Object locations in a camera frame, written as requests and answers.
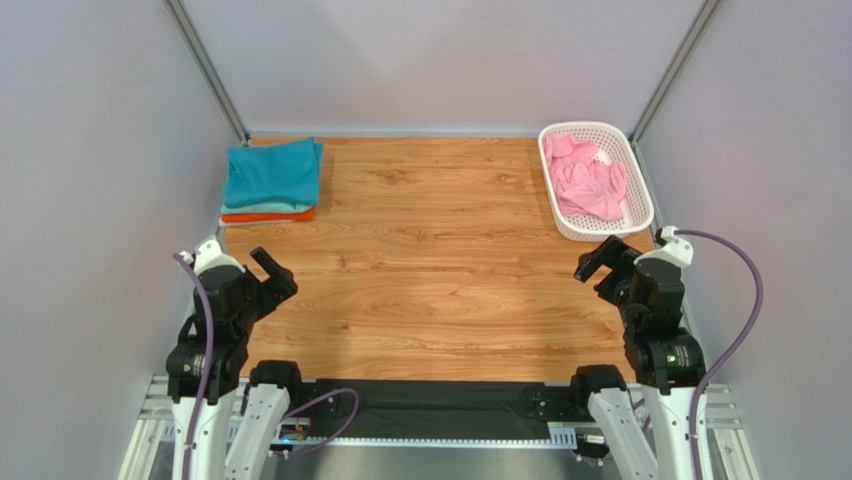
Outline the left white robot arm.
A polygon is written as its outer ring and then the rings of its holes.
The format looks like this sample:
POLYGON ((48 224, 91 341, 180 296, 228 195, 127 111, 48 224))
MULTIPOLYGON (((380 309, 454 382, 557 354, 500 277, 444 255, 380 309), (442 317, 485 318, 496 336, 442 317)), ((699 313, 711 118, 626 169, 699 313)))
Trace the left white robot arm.
POLYGON ((166 360, 175 429, 175 479, 257 479, 273 434, 301 386, 294 362, 265 360, 238 401, 256 323, 295 296, 293 273, 263 248, 251 253, 264 280, 209 237, 175 260, 193 284, 193 312, 166 360))

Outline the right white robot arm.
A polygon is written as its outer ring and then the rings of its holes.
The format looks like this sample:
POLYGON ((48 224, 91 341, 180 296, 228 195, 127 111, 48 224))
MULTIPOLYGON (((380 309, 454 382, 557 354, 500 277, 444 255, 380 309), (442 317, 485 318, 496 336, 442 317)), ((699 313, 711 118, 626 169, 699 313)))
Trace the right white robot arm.
POLYGON ((627 384, 613 365, 582 366, 572 377, 578 401, 602 431, 624 479, 711 479, 707 442, 706 374, 698 341, 681 326, 684 267, 689 242, 669 236, 662 248, 642 254, 610 236, 580 256, 575 277, 587 281, 600 268, 609 273, 595 286, 615 306, 624 326, 625 356, 641 386, 654 429, 648 443, 627 384))

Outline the pink t-shirt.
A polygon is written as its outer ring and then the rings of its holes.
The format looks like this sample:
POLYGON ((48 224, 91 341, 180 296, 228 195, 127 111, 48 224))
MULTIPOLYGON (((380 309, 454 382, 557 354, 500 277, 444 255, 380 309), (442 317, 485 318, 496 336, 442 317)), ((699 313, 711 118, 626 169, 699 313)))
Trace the pink t-shirt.
POLYGON ((605 164, 593 141, 570 133, 543 139, 545 161, 560 212, 565 217, 591 215, 605 222, 623 219, 620 203, 627 194, 627 172, 620 163, 605 164))

